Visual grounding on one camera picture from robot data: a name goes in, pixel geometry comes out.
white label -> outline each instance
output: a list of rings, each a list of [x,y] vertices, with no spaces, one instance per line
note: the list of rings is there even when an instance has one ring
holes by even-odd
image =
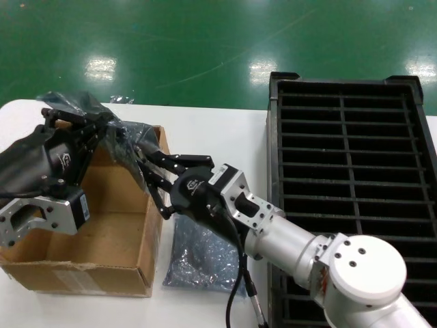
[[[85,194],[81,196],[81,205],[82,205],[83,216],[85,218],[85,221],[87,221],[89,219],[89,209],[88,209],[88,203]]]
[[[215,175],[212,176],[212,178],[209,181],[210,185],[215,185],[215,183],[217,181],[219,181],[219,178],[223,175],[223,173],[225,173],[227,170],[227,166],[226,165],[222,165],[220,166],[220,168],[218,169],[218,171],[215,173]]]

open cardboard box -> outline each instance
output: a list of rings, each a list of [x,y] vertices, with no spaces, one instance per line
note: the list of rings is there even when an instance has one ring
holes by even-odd
[[[155,128],[163,152],[163,128]],[[2,269],[29,290],[152,296],[162,218],[127,169],[98,148],[82,182],[89,220],[74,236],[33,230],[0,249]]]

clear plastic bag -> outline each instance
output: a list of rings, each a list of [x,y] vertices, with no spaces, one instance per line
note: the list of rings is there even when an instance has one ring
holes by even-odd
[[[238,252],[221,237],[185,215],[175,215],[175,232],[164,286],[231,292]],[[245,296],[244,284],[238,294]]]
[[[37,97],[37,100],[44,101],[54,109],[80,116],[86,116],[87,113],[112,113],[88,92],[49,92]],[[108,150],[112,159],[128,169],[137,184],[147,191],[143,173],[137,164],[135,148],[139,147],[144,154],[160,150],[153,126],[121,121],[114,115],[113,120],[108,123],[102,145]]]

robotic arm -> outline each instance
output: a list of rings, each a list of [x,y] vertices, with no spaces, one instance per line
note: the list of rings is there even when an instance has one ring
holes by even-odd
[[[44,126],[0,154],[4,247],[14,246],[33,228],[75,234],[89,218],[79,185],[112,117],[108,113],[77,117],[54,109],[42,113]],[[57,128],[59,119],[71,125]],[[431,327],[401,293],[406,265],[390,244],[372,236],[314,236],[289,222],[280,208],[251,193],[242,171],[226,164],[213,174],[209,156],[169,156],[148,152],[141,145],[135,149],[150,195],[165,219],[173,213],[188,215],[237,246],[236,284],[243,276],[260,327],[266,323],[245,269],[246,255],[264,257],[292,275],[324,309],[331,327]],[[178,179],[170,183],[150,163]],[[165,206],[158,189],[170,195],[171,206]],[[38,210],[39,217],[34,215]]]

gray plastic bag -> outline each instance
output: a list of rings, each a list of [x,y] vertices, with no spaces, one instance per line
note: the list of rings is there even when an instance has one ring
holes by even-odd
[[[175,233],[164,286],[231,292],[238,273],[237,249],[185,215],[175,215]],[[244,283],[238,294],[245,296]]]

